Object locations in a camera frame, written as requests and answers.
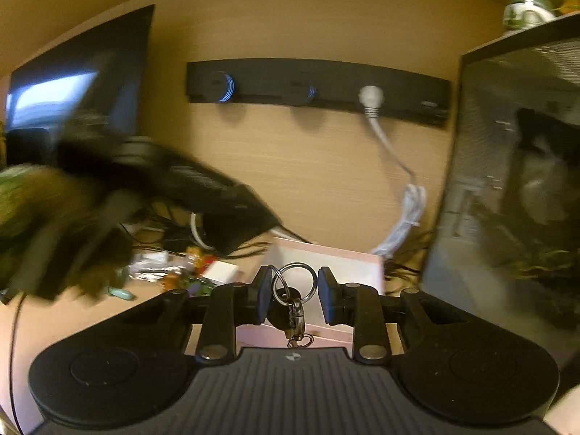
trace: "keychain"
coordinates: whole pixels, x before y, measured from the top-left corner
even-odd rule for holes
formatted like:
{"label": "keychain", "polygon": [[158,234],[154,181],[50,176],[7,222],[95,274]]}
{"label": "keychain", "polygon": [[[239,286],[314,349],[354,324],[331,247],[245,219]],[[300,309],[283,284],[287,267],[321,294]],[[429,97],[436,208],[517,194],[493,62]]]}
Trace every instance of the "keychain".
{"label": "keychain", "polygon": [[[306,324],[303,305],[312,299],[316,293],[318,285],[317,274],[312,267],[306,263],[299,262],[289,263],[280,269],[277,269],[273,265],[270,265],[270,268],[274,272],[275,278],[272,283],[272,296],[274,301],[271,303],[270,310],[268,311],[268,320],[274,327],[284,331],[288,339],[289,348],[309,347],[314,342],[314,337],[305,332]],[[304,268],[312,275],[312,288],[305,298],[302,298],[297,289],[289,287],[282,276],[283,272],[293,268]],[[282,288],[280,289],[276,289],[278,280],[282,283]],[[305,338],[308,341],[305,344],[301,344]]]}

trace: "white cable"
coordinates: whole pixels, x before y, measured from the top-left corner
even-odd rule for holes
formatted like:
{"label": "white cable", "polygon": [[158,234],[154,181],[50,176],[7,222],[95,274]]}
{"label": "white cable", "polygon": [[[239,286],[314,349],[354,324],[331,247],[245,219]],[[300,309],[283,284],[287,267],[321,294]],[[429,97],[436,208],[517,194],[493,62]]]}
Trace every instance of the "white cable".
{"label": "white cable", "polygon": [[359,100],[365,107],[365,115],[370,124],[370,127],[378,137],[379,141],[385,150],[389,153],[392,159],[405,170],[411,182],[405,187],[405,193],[401,204],[401,218],[391,229],[389,235],[379,245],[377,245],[370,252],[375,255],[381,255],[385,258],[392,258],[393,254],[401,247],[402,243],[407,238],[411,227],[417,227],[419,221],[423,216],[425,205],[427,202],[427,194],[425,188],[417,185],[417,176],[396,154],[385,134],[384,130],[379,124],[379,108],[383,103],[383,92],[379,87],[365,86],[361,89]]}
{"label": "white cable", "polygon": [[205,242],[201,239],[201,235],[199,235],[199,231],[197,230],[197,224],[195,223],[194,213],[191,213],[189,224],[191,226],[191,233],[193,234],[193,238],[197,242],[197,245],[208,251],[215,250],[214,247],[210,247],[210,245],[205,244]]}

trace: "wooden wall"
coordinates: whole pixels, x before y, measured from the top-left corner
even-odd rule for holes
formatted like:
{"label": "wooden wall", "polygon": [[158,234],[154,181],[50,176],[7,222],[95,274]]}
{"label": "wooden wall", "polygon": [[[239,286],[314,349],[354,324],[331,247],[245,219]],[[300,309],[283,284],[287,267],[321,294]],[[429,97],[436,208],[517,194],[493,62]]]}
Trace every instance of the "wooden wall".
{"label": "wooden wall", "polygon": [[[313,241],[365,251],[399,216],[408,178],[363,117],[314,108],[189,104],[186,62],[236,57],[370,63],[455,80],[460,55],[501,35],[490,0],[131,0],[43,51],[155,3],[141,133],[251,185],[284,223]],[[400,156],[428,190],[430,227],[450,129],[384,119]]]}

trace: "metal screw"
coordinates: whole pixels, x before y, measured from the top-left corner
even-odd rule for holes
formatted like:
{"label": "metal screw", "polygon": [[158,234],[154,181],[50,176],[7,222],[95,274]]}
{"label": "metal screw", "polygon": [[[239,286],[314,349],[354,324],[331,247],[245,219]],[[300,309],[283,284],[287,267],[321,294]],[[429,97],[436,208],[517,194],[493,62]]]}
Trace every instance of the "metal screw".
{"label": "metal screw", "polygon": [[365,360],[380,360],[387,356],[387,349],[382,345],[365,345],[359,348],[359,355]]}
{"label": "metal screw", "polygon": [[204,360],[221,360],[227,355],[227,348],[224,345],[206,345],[199,352],[199,356]]}

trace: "logo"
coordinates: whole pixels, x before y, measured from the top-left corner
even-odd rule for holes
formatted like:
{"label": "logo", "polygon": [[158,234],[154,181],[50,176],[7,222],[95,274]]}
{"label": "logo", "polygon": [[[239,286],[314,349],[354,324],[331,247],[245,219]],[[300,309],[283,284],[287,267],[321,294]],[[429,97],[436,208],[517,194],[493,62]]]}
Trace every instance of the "logo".
{"label": "logo", "polygon": [[302,356],[299,353],[291,353],[289,355],[286,355],[284,358],[287,359],[288,361],[298,361],[299,359],[302,358]]}

